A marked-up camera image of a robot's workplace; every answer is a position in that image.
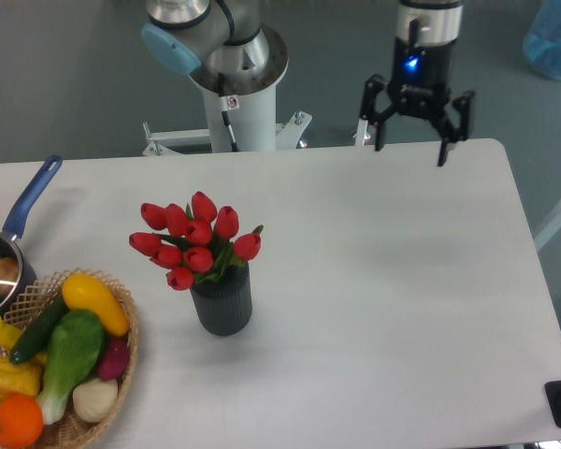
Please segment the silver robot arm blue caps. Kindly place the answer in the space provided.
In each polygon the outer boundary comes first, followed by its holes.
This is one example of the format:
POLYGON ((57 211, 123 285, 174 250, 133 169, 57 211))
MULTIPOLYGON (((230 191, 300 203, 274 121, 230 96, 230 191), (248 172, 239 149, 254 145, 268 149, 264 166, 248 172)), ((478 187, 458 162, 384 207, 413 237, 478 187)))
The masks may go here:
MULTIPOLYGON (((208 128, 148 134, 161 152, 205 140, 214 152, 273 152, 300 148, 311 116, 297 111, 276 118, 276 88, 288 67, 286 45, 261 21, 256 1, 150 1, 142 40, 168 70, 201 90, 208 128)), ((459 37, 459 1, 401 1, 389 78, 366 80, 354 142, 380 150, 394 116, 429 123, 440 139, 440 164, 468 139, 474 94, 449 86, 453 47, 459 37)))

